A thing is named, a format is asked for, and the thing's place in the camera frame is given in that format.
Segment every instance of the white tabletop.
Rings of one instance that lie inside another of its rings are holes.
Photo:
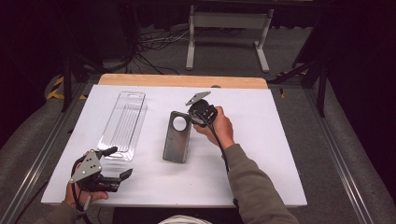
[[[60,203],[76,159],[98,145],[120,91],[146,94],[148,110],[132,161],[101,159],[104,176],[132,175],[99,204],[149,207],[229,207],[233,195],[217,147],[191,129],[186,163],[163,160],[170,113],[186,113],[185,103],[197,92],[211,91],[206,100],[221,105],[233,123],[234,139],[267,173],[287,206],[306,205],[271,91],[178,87],[94,86],[64,154],[52,175],[42,203]]]

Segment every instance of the clear plastic container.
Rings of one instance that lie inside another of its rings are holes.
[[[118,151],[106,159],[131,161],[139,140],[139,134],[147,112],[146,94],[143,92],[120,92],[114,105],[105,131],[99,141],[98,149],[117,147]]]

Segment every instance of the person's left hand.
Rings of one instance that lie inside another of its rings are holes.
[[[84,205],[85,202],[88,199],[88,196],[91,195],[91,202],[100,200],[100,199],[108,199],[108,194],[107,192],[104,191],[96,191],[96,192],[88,192],[86,190],[83,190],[81,193],[81,189],[79,188],[77,183],[74,183],[76,186],[76,194],[77,196],[79,195],[79,204]],[[67,188],[66,188],[66,196],[64,197],[64,202],[73,208],[76,208],[76,202],[73,197],[73,190],[72,190],[72,184],[68,183]]]

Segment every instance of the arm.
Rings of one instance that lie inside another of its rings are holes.
[[[84,204],[88,196],[91,195],[91,202],[94,202],[99,199],[107,199],[108,194],[103,191],[97,191],[89,193],[88,191],[83,190],[80,192],[80,189],[77,184],[76,185],[76,193],[79,196],[80,204]],[[45,217],[40,218],[35,222],[35,224],[74,224],[78,219],[78,214],[76,212],[76,202],[73,197],[73,191],[71,184],[67,184],[66,187],[66,195],[64,197],[64,201],[61,205],[57,206],[50,213],[48,213]]]
[[[216,107],[218,116],[213,127],[224,148],[229,163],[228,173],[233,196],[238,200],[239,214],[244,223],[298,223],[276,192],[268,175],[249,159],[243,149],[233,140],[233,125],[224,116],[221,107]],[[206,135],[210,142],[218,145],[208,128],[194,125],[198,133]]]
[[[61,205],[56,206],[50,213],[45,217],[40,218],[35,224],[74,224],[77,220],[77,214],[75,208],[67,204],[65,201]]]

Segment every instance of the gray sweater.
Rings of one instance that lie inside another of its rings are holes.
[[[239,214],[246,224],[298,223],[276,192],[268,175],[235,144],[225,150],[230,172],[228,178],[233,196],[238,200]],[[35,224],[73,224],[74,209],[62,202]]]

